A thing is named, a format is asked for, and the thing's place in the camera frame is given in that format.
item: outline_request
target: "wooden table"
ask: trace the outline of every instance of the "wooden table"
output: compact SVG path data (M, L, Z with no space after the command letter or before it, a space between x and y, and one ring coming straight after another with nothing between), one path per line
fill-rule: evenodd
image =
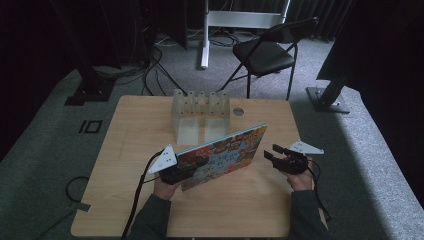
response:
M78 211L74 236L121 236L140 175L147 161L167 144L176 145L171 124L172 97L123 96L116 108L82 198L89 212ZM169 237L283 237L289 232L291 188L263 157L276 143L288 147L299 140L290 105L282 100L231 99L230 132L268 123L252 164L172 198ZM138 210L153 191L141 191Z

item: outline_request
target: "person's left hand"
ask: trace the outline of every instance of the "person's left hand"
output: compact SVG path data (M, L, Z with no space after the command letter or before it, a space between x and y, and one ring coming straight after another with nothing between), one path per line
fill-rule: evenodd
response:
M153 194L157 197L162 198L163 200L170 200L174 196L175 190L181 185L182 182L176 183L174 185L169 185L162 182L162 179L159 177L159 173L155 173L155 186L153 189Z

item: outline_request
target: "gray carpet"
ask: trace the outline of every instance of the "gray carpet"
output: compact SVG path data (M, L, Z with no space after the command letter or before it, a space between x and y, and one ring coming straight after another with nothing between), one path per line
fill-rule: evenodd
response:
M231 48L211 45L209 67L200 70L200 46L197 41L190 41L187 50L159 46L160 63L184 90L208 93L220 88L238 62ZM308 99L306 87L328 84L315 79L331 46L319 40L301 42L289 100L301 139L325 150L316 160L322 169L320 194L333 216L329 229L336 239L423 239L423 209L360 94L344 88L350 114L315 112ZM288 76L286 70L254 79L251 98L285 99ZM73 71L56 86L1 162L0 239L37 239L71 212L65 186L74 177L90 176L120 96L147 94L140 76L128 76L117 80L108 102L64 106L79 81ZM155 69L147 75L147 85L155 95L171 95L175 88L162 71L156 77ZM244 98L246 80L230 83L226 90L231 97ZM102 125L98 133L91 133L95 127L86 133L81 131L84 121ZM84 180L73 182L72 196L80 198L84 187ZM76 239L70 234L73 218L73 213L65 217L40 239Z

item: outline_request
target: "black chair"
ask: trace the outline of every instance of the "black chair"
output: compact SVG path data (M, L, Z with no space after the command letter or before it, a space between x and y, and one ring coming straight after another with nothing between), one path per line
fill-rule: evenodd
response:
M258 39L234 45L233 53L240 61L240 65L218 91L224 90L228 83L247 76L247 98L250 98L251 75L262 77L291 67L286 97L286 100L289 100L298 52L297 43L310 37L317 24L317 18L278 24L266 30ZM291 45L284 49L279 43ZM293 48L294 54L292 56L289 51ZM234 78L242 66L247 69L247 75Z

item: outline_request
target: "picture book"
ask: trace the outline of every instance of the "picture book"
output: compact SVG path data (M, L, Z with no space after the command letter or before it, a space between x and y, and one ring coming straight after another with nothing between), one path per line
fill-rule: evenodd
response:
M249 165L265 134L266 123L261 123L222 138L177 153L178 163L193 164L199 157L208 158L193 177L182 183L185 191L227 173Z

